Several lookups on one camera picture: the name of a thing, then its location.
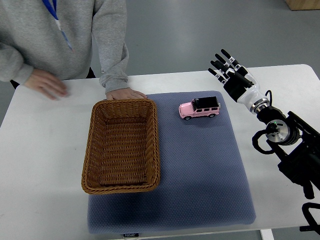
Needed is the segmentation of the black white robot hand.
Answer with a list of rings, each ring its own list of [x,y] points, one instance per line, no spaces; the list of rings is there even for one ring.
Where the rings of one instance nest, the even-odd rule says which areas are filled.
[[[216,53],[217,60],[210,63],[218,71],[208,68],[208,71],[223,84],[228,95],[237,103],[243,104],[249,111],[261,111],[270,106],[270,100],[261,93],[260,85],[248,71],[225,49],[221,53],[227,58]]]

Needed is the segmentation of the grey sweatshirt left forearm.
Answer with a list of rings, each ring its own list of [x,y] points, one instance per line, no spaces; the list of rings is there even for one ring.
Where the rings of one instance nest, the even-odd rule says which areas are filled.
[[[108,94],[128,87],[126,68],[129,51],[125,44],[127,7],[124,0],[96,0],[91,32],[98,47],[103,74],[100,84]]]

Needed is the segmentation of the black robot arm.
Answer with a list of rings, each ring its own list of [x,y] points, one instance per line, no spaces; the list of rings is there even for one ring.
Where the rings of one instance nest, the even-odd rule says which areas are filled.
[[[320,134],[292,111],[284,115],[272,105],[272,92],[261,93],[253,75],[226,50],[215,54],[208,71],[222,83],[227,94],[265,124],[252,137],[253,147],[264,155],[276,154],[278,169],[304,196],[315,197],[320,187]]]

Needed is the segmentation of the grey sweatshirt right forearm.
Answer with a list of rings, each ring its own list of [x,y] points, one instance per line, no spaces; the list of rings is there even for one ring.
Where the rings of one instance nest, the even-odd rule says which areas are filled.
[[[23,56],[13,47],[0,43],[0,80],[24,85],[34,68],[25,63]]]

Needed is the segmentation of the person's left hand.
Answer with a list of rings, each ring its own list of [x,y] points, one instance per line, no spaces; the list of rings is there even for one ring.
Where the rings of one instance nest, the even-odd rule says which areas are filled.
[[[109,91],[105,94],[107,100],[128,100],[128,99],[147,99],[148,97],[131,88],[122,88]]]

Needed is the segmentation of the person's right hand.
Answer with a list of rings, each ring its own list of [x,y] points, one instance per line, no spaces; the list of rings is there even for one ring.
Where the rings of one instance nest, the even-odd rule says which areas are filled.
[[[50,100],[56,100],[57,97],[66,97],[68,90],[66,85],[53,74],[34,69],[23,84],[26,88],[41,93]]]

